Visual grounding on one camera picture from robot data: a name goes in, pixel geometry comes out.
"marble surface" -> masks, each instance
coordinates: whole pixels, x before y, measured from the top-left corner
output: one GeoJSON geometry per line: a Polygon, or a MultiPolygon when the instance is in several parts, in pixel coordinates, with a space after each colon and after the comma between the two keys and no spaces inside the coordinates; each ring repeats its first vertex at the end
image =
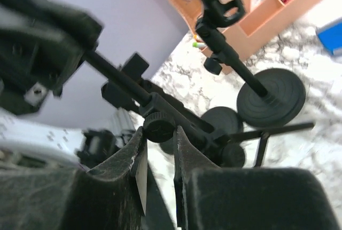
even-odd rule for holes
{"type": "MultiPolygon", "coordinates": [[[[236,109],[243,80],[236,73],[208,73],[203,67],[205,57],[192,48],[192,42],[187,34],[152,81],[197,115],[215,106],[236,109]]],[[[271,137],[264,165],[310,170],[324,186],[342,225],[342,59],[333,59],[323,50],[314,26],[299,22],[273,38],[246,65],[253,73],[274,67],[290,69],[303,80],[307,101],[292,123],[315,120],[316,126],[311,131],[271,137]]],[[[142,124],[142,118],[134,119],[136,125],[142,124]]],[[[253,164],[257,143],[243,143],[246,167],[253,164]]],[[[164,154],[158,144],[149,143],[149,160],[175,221],[173,157],[164,154]]]]}

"gray wall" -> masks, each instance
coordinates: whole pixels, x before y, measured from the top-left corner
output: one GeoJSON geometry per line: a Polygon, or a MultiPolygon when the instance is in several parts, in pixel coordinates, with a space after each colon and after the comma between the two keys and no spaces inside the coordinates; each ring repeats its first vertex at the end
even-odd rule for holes
{"type": "MultiPolygon", "coordinates": [[[[115,65],[138,51],[149,63],[151,77],[188,31],[167,0],[63,0],[91,11],[105,24],[98,50],[115,65]]],[[[48,98],[39,114],[25,117],[41,123],[86,127],[108,118],[113,107],[101,98],[106,80],[88,65],[75,73],[61,100],[48,98]]]]}

